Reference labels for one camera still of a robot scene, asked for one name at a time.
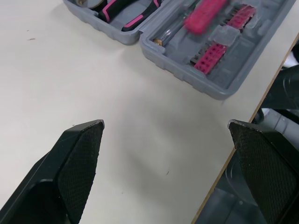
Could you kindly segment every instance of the white table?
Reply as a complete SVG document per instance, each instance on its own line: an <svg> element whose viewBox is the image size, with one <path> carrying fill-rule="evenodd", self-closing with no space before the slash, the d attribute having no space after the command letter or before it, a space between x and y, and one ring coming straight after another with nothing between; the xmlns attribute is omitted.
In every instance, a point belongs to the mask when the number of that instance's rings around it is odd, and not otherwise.
<svg viewBox="0 0 299 224"><path fill-rule="evenodd" d="M65 129L104 119L80 224L190 223L232 152L228 121L251 118L298 12L297 1L239 91L217 101L60 0L0 1L0 207Z"/></svg>

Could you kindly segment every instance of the gray plastic tool case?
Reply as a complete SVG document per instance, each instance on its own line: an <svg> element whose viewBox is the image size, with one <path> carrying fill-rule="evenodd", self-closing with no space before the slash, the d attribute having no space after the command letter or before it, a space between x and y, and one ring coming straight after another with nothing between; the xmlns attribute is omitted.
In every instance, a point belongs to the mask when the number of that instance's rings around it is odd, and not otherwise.
<svg viewBox="0 0 299 224"><path fill-rule="evenodd" d="M195 0L165 0L143 23L128 32L122 32L121 28L139 15L151 0L136 0L109 24L97 18L97 12L78 7L75 0L63 1L81 21L89 23L112 39L127 45L139 39L145 57L158 67L168 70L200 92L214 99L223 100L239 89L296 0L228 0L227 5L210 23L205 34L194 35L181 28L165 47L155 44L153 39L164 32ZM217 33L219 34L217 29L231 13L233 6L238 4L256 7L256 13L244 30L232 37L233 44L228 47L212 71L205 75L191 66L189 61L207 42L229 36L224 34L217 37Z"/></svg>

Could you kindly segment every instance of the tool case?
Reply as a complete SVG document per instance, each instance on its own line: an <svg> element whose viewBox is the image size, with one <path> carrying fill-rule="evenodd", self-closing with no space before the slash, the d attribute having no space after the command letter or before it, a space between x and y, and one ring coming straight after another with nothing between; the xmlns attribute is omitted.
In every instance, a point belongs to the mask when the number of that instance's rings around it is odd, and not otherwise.
<svg viewBox="0 0 299 224"><path fill-rule="evenodd" d="M239 89L296 0L227 0L204 33L195 35L182 27L164 47L153 40L196 0L164 0L146 20L127 32L121 31L122 27L145 10L151 0L136 0L109 24L99 19L97 12L77 6L75 0L63 1L81 21L126 45L139 40L144 56L158 67L198 91L224 100ZM229 27L236 22L232 11L242 5L253 8L253 16L240 30ZM219 46L224 46L225 51L219 53Z"/></svg>

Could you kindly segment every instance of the pink and black pliers handle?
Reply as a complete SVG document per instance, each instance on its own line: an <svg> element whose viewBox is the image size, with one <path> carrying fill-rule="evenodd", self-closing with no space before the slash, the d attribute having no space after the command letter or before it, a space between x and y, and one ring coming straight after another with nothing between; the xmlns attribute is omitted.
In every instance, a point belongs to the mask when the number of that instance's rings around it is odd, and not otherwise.
<svg viewBox="0 0 299 224"><path fill-rule="evenodd" d="M118 13L135 0L111 0L100 12L99 18L105 22L110 22ZM140 23L156 11L163 0L152 0L150 5L136 18L128 22L121 30L126 32L135 29Z"/></svg>

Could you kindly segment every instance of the black handle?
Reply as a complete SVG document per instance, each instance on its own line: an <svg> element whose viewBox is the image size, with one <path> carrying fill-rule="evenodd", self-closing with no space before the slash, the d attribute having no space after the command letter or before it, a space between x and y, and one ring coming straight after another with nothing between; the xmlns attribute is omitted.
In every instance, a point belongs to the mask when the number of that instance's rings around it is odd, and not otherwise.
<svg viewBox="0 0 299 224"><path fill-rule="evenodd" d="M161 6L162 1L163 0L153 0L143 13L135 17L132 21L128 22L121 30L127 32L135 29L140 23L146 20L154 11L156 11Z"/></svg>
<svg viewBox="0 0 299 224"><path fill-rule="evenodd" d="M135 0L111 0L100 12L98 17L105 21L110 22L114 19L126 6Z"/></svg>

